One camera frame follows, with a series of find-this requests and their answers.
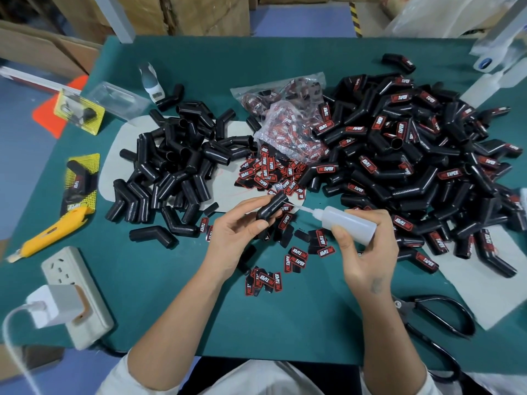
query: white cable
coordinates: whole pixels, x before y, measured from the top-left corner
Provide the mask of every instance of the white cable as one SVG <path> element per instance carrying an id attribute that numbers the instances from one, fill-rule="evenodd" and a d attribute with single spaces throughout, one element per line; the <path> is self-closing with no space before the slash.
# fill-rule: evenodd
<path id="1" fill-rule="evenodd" d="M 2 337 L 4 338 L 7 352 L 9 352 L 11 359 L 13 360 L 13 362 L 15 362 L 18 369 L 22 371 L 22 374 L 26 378 L 27 383 L 29 384 L 31 390 L 35 393 L 35 395 L 42 395 L 42 392 L 36 385 L 36 382 L 33 379 L 33 376 L 31 375 L 27 367 L 24 365 L 24 362 L 20 360 L 20 358 L 18 357 L 17 353 L 14 350 L 13 343 L 11 342 L 11 338 L 9 334 L 9 320 L 15 315 L 15 313 L 20 312 L 21 310 L 44 310 L 44 309 L 46 309 L 46 303 L 43 301 L 26 303 L 22 306 L 16 307 L 11 312 L 9 312 L 4 319 L 4 322 L 2 323 Z"/>

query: white squeeze bottle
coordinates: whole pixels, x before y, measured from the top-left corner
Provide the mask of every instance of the white squeeze bottle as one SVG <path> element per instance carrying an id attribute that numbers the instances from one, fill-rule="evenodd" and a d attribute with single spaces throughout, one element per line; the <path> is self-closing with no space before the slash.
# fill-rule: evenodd
<path id="1" fill-rule="evenodd" d="M 343 227 L 355 241 L 368 245 L 377 229 L 377 224 L 344 211 L 326 206 L 326 209 L 310 209 L 305 206 L 294 205 L 302 211 L 311 212 L 315 219 L 322 221 L 322 227 L 331 230 L 335 225 Z"/>

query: white mat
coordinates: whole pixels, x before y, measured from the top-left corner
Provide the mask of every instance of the white mat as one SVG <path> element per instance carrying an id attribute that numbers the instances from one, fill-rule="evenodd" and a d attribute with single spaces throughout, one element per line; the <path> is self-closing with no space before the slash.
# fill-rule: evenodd
<path id="1" fill-rule="evenodd" d="M 157 127 L 156 123 L 148 115 L 139 116 L 122 125 L 110 147 L 110 151 L 104 161 L 99 176 L 99 192 L 102 198 L 110 202 L 115 202 L 113 181 L 116 179 L 128 180 L 133 173 L 133 164 L 119 156 L 122 148 L 135 152 L 138 136 L 143 132 L 151 132 L 157 129 Z M 253 132 L 245 122 L 233 121 L 227 124 L 228 136 L 246 136 L 251 134 Z M 267 194 L 267 192 L 258 191 L 255 188 L 248 190 L 243 187 L 234 186 L 234 182 L 238 178 L 240 166 L 244 162 L 245 159 L 240 159 L 235 160 L 229 166 L 218 165 L 212 179 L 207 181 L 207 187 L 212 199 L 203 202 L 200 207 L 201 210 L 217 202 L 219 205 L 217 211 L 227 212 L 245 199 Z M 304 200 L 298 199 L 296 193 L 289 197 L 289 201 L 294 205 L 302 205 L 304 203 Z"/>
<path id="2" fill-rule="evenodd" d="M 449 253 L 439 256 L 434 256 L 427 245 L 423 247 L 484 330 L 491 329 L 527 299 L 527 257 L 502 226 L 487 229 L 500 258 L 517 270 L 516 276 L 507 279 L 492 270 L 479 260 L 474 246 L 471 259 L 455 257 L 454 243 L 447 244 Z"/>

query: white shirt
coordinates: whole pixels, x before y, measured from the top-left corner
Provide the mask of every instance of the white shirt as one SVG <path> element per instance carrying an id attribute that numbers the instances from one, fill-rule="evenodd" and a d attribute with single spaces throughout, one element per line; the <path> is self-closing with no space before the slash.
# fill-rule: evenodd
<path id="1" fill-rule="evenodd" d="M 360 375 L 363 395 L 371 395 Z M 128 355 L 108 374 L 96 395 L 175 395 L 179 386 L 168 391 L 152 391 L 139 384 L 128 372 Z M 201 395 L 324 395 L 302 372 L 287 362 L 248 360 L 225 374 Z M 430 374 L 417 395 L 441 395 Z"/>

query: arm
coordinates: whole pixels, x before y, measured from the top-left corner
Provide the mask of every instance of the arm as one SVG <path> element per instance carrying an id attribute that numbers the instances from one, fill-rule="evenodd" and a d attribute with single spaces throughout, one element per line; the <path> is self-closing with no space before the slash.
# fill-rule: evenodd
<path id="1" fill-rule="evenodd" d="M 270 199 L 271 196 L 248 199 L 214 221 L 200 269 L 128 355 L 128 371 L 138 383 L 157 391 L 181 383 L 221 286 L 231 277 L 249 241 L 281 214 L 279 211 L 268 223 L 255 221 L 256 213 L 249 213 Z"/>
<path id="2" fill-rule="evenodd" d="M 360 305 L 364 329 L 364 381 L 373 395 L 414 395 L 427 370 L 392 301 L 390 284 L 398 247 L 386 211 L 346 211 L 377 223 L 375 236 L 362 256 L 352 237 L 332 228 L 342 251 L 344 278 Z"/>

